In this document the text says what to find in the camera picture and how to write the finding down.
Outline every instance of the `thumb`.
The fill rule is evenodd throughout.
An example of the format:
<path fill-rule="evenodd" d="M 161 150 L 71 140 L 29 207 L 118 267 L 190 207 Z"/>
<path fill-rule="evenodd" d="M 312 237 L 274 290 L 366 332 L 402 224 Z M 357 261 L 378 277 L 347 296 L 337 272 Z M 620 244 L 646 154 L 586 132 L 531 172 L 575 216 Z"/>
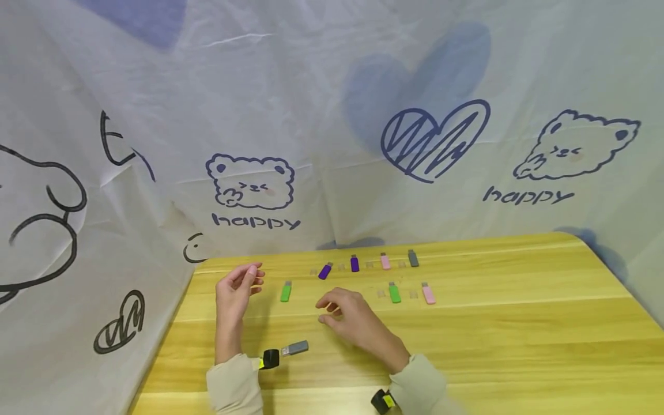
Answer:
<path fill-rule="evenodd" d="M 256 279 L 256 272 L 258 270 L 256 269 L 255 266 L 250 266 L 249 269 L 247 270 L 246 274 L 244 275 L 244 278 L 242 279 L 242 289 L 246 291 L 251 290 L 251 286 L 254 285 L 254 280 Z"/>
<path fill-rule="evenodd" d="M 335 333 L 339 334 L 341 330 L 341 322 L 336 320 L 331 315 L 321 314 L 318 316 L 318 321 L 331 328 Z"/>

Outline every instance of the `fabric backdrop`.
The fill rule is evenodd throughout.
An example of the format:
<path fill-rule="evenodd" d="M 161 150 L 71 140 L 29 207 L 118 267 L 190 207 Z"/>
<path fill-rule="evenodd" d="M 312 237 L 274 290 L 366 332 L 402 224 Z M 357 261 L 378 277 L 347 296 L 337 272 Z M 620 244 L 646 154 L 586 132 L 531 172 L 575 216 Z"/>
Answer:
<path fill-rule="evenodd" d="M 0 414 L 124 411 L 211 256 L 561 230 L 664 321 L 664 3 L 0 3 Z"/>

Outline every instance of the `green usb flash drive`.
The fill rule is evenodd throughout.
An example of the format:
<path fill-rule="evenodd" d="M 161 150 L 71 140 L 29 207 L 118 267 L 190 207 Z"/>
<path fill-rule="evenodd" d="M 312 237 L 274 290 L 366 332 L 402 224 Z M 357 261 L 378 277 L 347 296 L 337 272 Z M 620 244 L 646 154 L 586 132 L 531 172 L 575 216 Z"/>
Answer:
<path fill-rule="evenodd" d="M 284 284 L 284 288 L 282 288 L 282 303 L 288 302 L 288 298 L 290 297 L 290 290 L 291 282 L 287 281 L 286 284 Z"/>
<path fill-rule="evenodd" d="M 392 299 L 392 303 L 400 303 L 401 302 L 401 296 L 399 295 L 399 289 L 396 287 L 394 282 L 390 282 L 390 298 Z"/>

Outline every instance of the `beige sleeve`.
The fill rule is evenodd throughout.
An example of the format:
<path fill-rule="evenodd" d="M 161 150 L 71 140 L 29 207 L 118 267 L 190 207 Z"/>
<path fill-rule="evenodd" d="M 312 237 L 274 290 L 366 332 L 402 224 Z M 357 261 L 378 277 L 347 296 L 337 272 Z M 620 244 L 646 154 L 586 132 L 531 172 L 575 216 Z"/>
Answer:
<path fill-rule="evenodd" d="M 410 357 L 408 366 L 390 376 L 390 393 L 404 415 L 460 415 L 446 395 L 446 381 L 424 355 Z"/>
<path fill-rule="evenodd" d="M 258 386 L 259 359 L 235 355 L 207 373 L 208 394 L 217 415 L 262 415 Z"/>

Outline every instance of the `wooden table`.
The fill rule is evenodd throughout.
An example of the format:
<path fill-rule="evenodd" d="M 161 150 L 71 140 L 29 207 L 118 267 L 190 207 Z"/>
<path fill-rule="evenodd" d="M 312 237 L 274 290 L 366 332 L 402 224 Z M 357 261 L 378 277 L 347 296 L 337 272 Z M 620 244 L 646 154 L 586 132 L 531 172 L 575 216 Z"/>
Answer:
<path fill-rule="evenodd" d="M 399 268 L 409 248 L 419 268 Z M 380 252 L 391 270 L 381 269 Z M 351 273 L 351 254 L 359 273 Z M 254 260 L 267 276 L 244 318 L 244 352 L 255 357 L 304 339 L 310 346 L 260 372 L 265 414 L 375 413 L 369 399 L 388 384 L 385 370 L 317 321 L 315 302 L 335 286 L 361 292 L 411 353 L 427 355 L 469 414 L 664 414 L 664 333 L 581 241 L 551 233 L 208 260 L 189 284 L 135 415 L 211 413 L 205 373 L 214 284 Z M 311 275 L 328 261 L 326 281 Z M 293 290 L 281 303 L 286 280 Z M 390 281 L 402 303 L 390 302 Z M 423 281 L 437 304 L 426 305 Z"/>

